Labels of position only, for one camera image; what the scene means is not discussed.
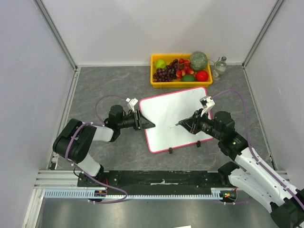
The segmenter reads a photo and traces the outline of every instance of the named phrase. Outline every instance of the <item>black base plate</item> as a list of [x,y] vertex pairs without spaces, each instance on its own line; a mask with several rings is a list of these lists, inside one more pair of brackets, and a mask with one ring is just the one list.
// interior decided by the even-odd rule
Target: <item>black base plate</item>
[[[207,171],[105,171],[99,181],[108,181],[109,185],[121,188],[130,195],[210,194],[210,188],[224,187],[217,172]],[[100,187],[84,174],[79,175],[77,186]],[[109,189],[108,194],[122,193]]]

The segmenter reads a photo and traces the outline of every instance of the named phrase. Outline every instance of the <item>yellow plastic tray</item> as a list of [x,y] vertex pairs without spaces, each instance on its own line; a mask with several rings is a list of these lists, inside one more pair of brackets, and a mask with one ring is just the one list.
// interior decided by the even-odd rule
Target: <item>yellow plastic tray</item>
[[208,72],[209,78],[206,82],[180,82],[178,80],[173,80],[172,82],[153,82],[153,74],[156,72],[154,62],[163,59],[166,61],[167,65],[173,60],[180,59],[189,59],[191,54],[154,54],[151,55],[151,75],[150,82],[153,88],[193,88],[193,87],[208,87],[212,84],[212,75],[210,70],[209,63],[207,64],[205,71]]

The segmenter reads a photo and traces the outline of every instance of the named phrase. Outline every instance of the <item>whiteboard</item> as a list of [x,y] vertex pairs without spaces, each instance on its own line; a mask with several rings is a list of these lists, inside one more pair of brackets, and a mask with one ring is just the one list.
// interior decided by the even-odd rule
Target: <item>whiteboard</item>
[[205,88],[197,87],[142,99],[139,106],[143,116],[156,125],[145,130],[149,151],[157,153],[212,139],[204,132],[193,135],[182,126],[175,126],[202,108],[200,99],[206,95]]

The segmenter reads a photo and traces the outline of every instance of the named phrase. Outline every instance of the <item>glass bottle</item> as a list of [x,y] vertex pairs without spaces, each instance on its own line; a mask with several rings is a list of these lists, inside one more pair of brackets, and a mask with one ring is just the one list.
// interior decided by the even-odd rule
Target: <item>glass bottle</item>
[[213,72],[212,72],[212,78],[213,80],[219,80],[223,73],[225,72],[226,70],[226,57],[222,57],[222,59],[218,62],[215,63],[214,65],[214,69],[213,69]]

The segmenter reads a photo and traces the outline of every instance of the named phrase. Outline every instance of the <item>white wall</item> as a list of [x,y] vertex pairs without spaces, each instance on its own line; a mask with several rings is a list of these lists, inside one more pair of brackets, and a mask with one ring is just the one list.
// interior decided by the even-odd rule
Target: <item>white wall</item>
[[33,1],[2,1],[0,31],[0,226],[20,228],[73,71]]
[[304,1],[286,1],[247,67],[279,169],[304,187]]
[[276,0],[43,0],[79,65],[202,50],[242,63]]

